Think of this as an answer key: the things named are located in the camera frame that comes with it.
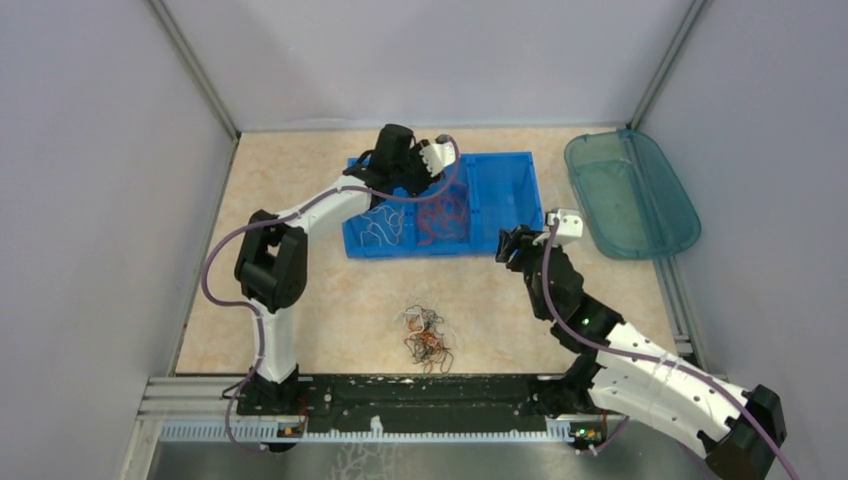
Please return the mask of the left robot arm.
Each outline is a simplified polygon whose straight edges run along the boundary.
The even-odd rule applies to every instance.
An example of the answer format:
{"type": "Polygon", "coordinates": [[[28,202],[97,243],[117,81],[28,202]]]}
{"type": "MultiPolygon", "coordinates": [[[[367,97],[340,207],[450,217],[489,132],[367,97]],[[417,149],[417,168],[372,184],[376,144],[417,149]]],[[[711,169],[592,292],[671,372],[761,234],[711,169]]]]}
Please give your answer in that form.
{"type": "Polygon", "coordinates": [[[459,159],[448,135],[416,140],[411,129],[387,124],[375,146],[346,167],[331,186],[301,204],[271,214],[254,213],[243,238],[234,275],[256,311],[255,371],[240,408],[292,411],[300,399],[292,307],[307,286],[310,246],[349,219],[385,200],[408,202],[442,181],[459,159]],[[403,195],[396,195],[396,190],[403,195]]]}

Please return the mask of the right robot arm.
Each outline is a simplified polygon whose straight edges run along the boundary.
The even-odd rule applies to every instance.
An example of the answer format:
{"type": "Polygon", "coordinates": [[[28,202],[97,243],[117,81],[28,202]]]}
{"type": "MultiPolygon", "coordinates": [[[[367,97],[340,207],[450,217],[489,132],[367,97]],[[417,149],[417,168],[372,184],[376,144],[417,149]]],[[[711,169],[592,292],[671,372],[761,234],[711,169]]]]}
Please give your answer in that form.
{"type": "Polygon", "coordinates": [[[720,479],[764,479],[774,463],[799,474],[781,447],[780,397],[708,374],[658,346],[585,292],[584,279],[555,243],[555,231],[525,225],[499,233],[495,258],[521,274],[534,315],[577,358],[563,398],[576,412],[620,413],[677,441],[720,479]]]}

